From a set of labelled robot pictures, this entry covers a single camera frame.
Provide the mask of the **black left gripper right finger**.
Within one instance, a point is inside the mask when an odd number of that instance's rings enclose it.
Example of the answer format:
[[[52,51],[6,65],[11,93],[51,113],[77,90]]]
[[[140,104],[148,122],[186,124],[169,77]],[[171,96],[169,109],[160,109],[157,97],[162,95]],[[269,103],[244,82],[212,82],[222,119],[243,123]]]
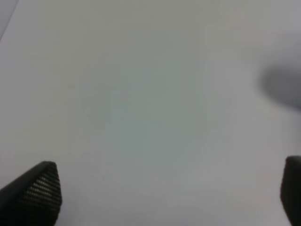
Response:
[[[280,199],[292,226],[301,225],[301,157],[288,156],[282,177]]]

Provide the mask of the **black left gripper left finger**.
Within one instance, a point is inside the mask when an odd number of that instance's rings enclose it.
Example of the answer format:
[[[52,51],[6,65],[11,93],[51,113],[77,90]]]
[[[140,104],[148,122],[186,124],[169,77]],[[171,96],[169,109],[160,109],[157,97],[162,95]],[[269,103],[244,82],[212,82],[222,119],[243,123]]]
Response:
[[[42,161],[0,190],[0,224],[53,226],[62,202],[57,165]]]

